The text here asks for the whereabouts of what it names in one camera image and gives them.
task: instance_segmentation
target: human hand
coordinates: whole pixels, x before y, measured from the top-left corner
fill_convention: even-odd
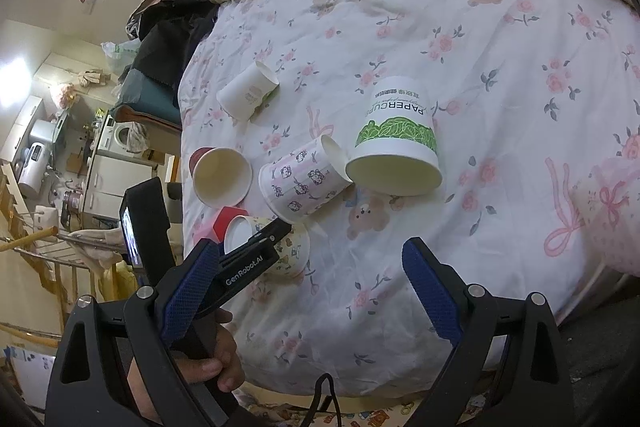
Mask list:
[[[222,309],[217,309],[214,313],[218,323],[214,357],[204,360],[175,359],[175,365],[178,366],[184,381],[189,384],[205,382],[220,375],[218,388],[223,393],[229,393],[240,387],[244,382],[244,371],[242,370],[240,358],[236,353],[238,349],[236,341],[233,335],[220,325],[231,322],[234,316],[231,312]],[[131,362],[127,381],[140,414],[149,420],[160,423],[160,417],[146,391],[136,359]]]

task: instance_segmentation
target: red object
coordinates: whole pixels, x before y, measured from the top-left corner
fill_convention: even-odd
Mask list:
[[[191,155],[191,158],[189,158],[189,172],[191,173],[191,177],[193,177],[193,169],[196,168],[196,163],[198,163],[198,160],[202,158],[204,153],[212,151],[213,149],[213,147],[200,147]]]
[[[248,216],[249,213],[244,208],[238,208],[236,206],[223,206],[222,210],[213,222],[213,232],[216,234],[219,243],[224,242],[226,229],[229,228],[229,223],[236,216]]]

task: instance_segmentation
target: blue gripper pad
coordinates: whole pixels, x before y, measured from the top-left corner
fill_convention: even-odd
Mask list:
[[[190,255],[197,254],[197,245]],[[207,245],[200,250],[200,254],[191,265],[186,275],[178,285],[170,300],[164,307],[162,341],[170,346],[176,340],[184,337],[191,321],[195,316],[209,285],[218,274],[220,249],[217,243],[207,241]]]
[[[462,338],[458,306],[411,240],[402,247],[402,269],[438,336],[456,347]]]

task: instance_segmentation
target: green leaf design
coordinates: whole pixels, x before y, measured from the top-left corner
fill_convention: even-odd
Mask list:
[[[433,129],[422,124],[415,123],[404,116],[395,116],[383,121],[379,126],[370,120],[358,134],[356,147],[362,142],[374,138],[399,138],[411,140],[427,146],[436,152],[436,137]]]

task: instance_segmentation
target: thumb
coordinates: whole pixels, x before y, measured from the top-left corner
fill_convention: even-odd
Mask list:
[[[186,383],[200,383],[211,380],[222,371],[222,362],[218,359],[177,359],[175,364],[178,366]]]

